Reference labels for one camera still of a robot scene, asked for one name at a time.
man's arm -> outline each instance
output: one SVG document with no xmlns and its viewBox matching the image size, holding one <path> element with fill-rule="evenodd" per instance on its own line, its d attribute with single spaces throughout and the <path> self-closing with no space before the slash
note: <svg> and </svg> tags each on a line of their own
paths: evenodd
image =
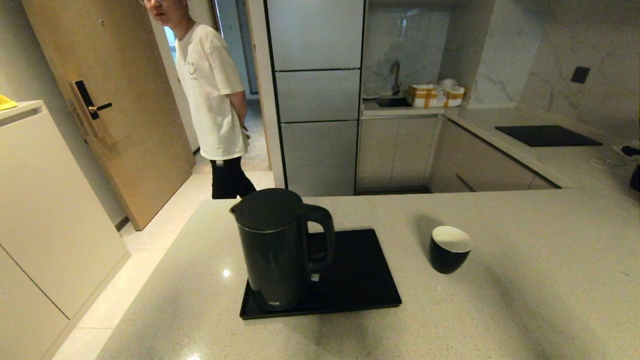
<svg viewBox="0 0 640 360">
<path fill-rule="evenodd" d="M 246 96 L 244 94 L 244 90 L 234 92 L 233 94 L 227 94 L 227 96 L 231 102 L 231 107 L 233 107 L 238 115 L 240 126 L 247 131 L 246 126 L 244 126 L 244 118 L 246 117 Z"/>
</svg>

black cooktop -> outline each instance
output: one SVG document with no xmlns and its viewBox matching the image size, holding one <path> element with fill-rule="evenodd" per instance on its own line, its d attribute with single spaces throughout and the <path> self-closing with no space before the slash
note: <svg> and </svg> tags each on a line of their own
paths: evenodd
<svg viewBox="0 0 640 360">
<path fill-rule="evenodd" d="M 323 234 L 310 234 L 322 237 Z M 243 320 L 282 316 L 341 313 L 402 304 L 394 278 L 374 229 L 336 231 L 335 255 L 331 265 L 310 282 L 306 302 L 293 309 L 264 311 L 253 300 L 247 281 L 240 308 Z"/>
<path fill-rule="evenodd" d="M 602 145 L 601 142 L 560 125 L 496 126 L 495 128 L 533 147 Z"/>
</svg>

refrigerator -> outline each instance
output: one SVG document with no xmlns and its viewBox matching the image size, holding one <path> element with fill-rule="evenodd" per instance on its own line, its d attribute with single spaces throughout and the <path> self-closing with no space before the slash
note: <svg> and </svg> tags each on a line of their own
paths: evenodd
<svg viewBox="0 0 640 360">
<path fill-rule="evenodd" d="M 354 195 L 364 0 L 267 0 L 287 188 Z"/>
</svg>

electrical outlet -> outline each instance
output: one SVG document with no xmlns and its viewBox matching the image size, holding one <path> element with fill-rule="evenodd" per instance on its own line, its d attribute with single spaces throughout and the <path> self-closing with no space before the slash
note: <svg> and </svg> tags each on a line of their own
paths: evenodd
<svg viewBox="0 0 640 360">
<path fill-rule="evenodd" d="M 571 78 L 572 83 L 584 84 L 587 81 L 587 76 L 589 75 L 588 67 L 575 67 L 575 71 L 573 72 L 573 77 Z"/>
</svg>

man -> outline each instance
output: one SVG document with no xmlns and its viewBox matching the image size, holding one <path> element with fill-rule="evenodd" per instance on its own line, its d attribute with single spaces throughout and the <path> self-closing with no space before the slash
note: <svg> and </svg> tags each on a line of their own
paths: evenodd
<svg viewBox="0 0 640 360">
<path fill-rule="evenodd" d="M 191 18 L 188 0 L 140 1 L 177 38 L 176 68 L 189 101 L 200 154 L 213 169 L 212 198 L 235 199 L 255 192 L 240 166 L 249 137 L 244 133 L 244 86 L 225 41 L 217 31 Z"/>
</svg>

